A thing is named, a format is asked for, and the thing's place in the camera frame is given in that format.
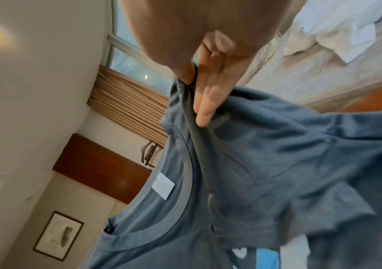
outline picture frame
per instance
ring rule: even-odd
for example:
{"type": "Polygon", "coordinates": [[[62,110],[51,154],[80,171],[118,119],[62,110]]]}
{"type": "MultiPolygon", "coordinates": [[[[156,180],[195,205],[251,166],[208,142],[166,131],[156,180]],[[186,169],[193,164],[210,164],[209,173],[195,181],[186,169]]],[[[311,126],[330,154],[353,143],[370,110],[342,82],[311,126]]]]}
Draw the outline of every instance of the picture frame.
{"type": "Polygon", "coordinates": [[[40,234],[33,250],[64,261],[84,223],[54,211],[40,234]]]}

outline beige curtain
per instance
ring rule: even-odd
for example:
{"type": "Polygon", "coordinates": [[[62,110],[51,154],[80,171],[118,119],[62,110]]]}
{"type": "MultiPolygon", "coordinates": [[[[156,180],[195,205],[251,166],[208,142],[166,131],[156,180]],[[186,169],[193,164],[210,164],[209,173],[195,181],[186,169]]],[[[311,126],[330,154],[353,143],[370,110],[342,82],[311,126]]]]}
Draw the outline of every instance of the beige curtain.
{"type": "Polygon", "coordinates": [[[159,121],[168,97],[123,74],[100,66],[88,105],[130,131],[164,146],[167,134],[159,121]]]}

